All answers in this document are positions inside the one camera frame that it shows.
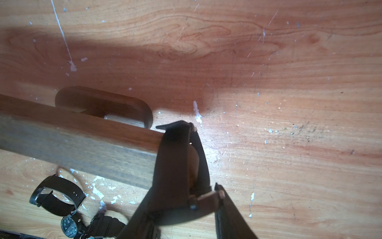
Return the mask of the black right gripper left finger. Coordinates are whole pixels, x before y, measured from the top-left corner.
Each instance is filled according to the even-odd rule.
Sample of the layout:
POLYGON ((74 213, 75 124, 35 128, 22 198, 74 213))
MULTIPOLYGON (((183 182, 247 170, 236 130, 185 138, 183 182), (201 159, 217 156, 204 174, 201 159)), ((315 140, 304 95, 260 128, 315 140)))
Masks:
POLYGON ((129 220, 128 224, 118 234, 117 239, 160 239, 161 230, 150 215, 152 189, 148 191, 143 201, 129 220))

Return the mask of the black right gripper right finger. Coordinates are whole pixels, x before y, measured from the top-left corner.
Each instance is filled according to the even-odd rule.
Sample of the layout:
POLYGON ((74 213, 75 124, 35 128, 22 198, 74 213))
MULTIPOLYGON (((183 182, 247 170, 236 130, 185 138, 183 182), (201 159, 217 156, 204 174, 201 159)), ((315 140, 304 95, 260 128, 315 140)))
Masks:
POLYGON ((215 228, 218 239, 257 239, 222 185, 215 184, 219 193, 219 208, 215 211, 215 228))

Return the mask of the black watch placed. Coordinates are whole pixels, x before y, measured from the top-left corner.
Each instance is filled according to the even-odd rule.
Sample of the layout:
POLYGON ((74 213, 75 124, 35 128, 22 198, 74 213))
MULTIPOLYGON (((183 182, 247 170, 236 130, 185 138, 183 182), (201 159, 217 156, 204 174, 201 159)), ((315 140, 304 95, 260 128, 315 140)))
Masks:
POLYGON ((200 137, 192 123, 160 125, 165 131, 157 153, 149 212, 161 226, 195 220, 219 205, 200 137))

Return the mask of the black slim round watch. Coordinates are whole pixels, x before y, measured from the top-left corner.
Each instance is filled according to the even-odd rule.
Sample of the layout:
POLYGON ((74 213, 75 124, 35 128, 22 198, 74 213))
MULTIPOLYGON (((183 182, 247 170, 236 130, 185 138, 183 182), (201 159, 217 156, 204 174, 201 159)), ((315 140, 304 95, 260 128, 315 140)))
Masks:
POLYGON ((29 202, 56 216, 76 213, 86 195, 77 184, 51 175, 45 178, 32 193, 29 202))

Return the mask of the dark wooden watch stand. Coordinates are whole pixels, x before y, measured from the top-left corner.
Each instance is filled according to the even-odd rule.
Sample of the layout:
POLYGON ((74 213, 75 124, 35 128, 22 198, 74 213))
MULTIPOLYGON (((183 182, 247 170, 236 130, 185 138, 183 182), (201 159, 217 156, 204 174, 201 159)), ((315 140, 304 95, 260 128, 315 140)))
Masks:
POLYGON ((55 106, 1 95, 1 149, 148 189, 162 133, 142 100, 66 87, 55 106))

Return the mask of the black chunky sport watch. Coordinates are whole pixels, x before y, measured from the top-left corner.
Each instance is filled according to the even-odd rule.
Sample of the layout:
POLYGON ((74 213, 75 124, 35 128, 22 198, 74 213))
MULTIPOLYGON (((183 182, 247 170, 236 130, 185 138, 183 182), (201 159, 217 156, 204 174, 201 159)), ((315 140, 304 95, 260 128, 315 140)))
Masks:
POLYGON ((117 238, 125 226, 126 224, 117 218, 106 216, 104 213, 97 213, 81 238, 117 238))

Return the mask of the black watch dark red dial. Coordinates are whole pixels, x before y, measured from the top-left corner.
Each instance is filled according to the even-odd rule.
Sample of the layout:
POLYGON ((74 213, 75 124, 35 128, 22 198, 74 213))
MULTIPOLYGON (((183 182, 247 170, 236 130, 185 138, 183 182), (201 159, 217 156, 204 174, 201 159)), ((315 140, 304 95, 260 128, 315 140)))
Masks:
POLYGON ((77 214, 68 215, 61 220, 62 232, 71 239, 80 239, 86 231, 86 226, 77 214))

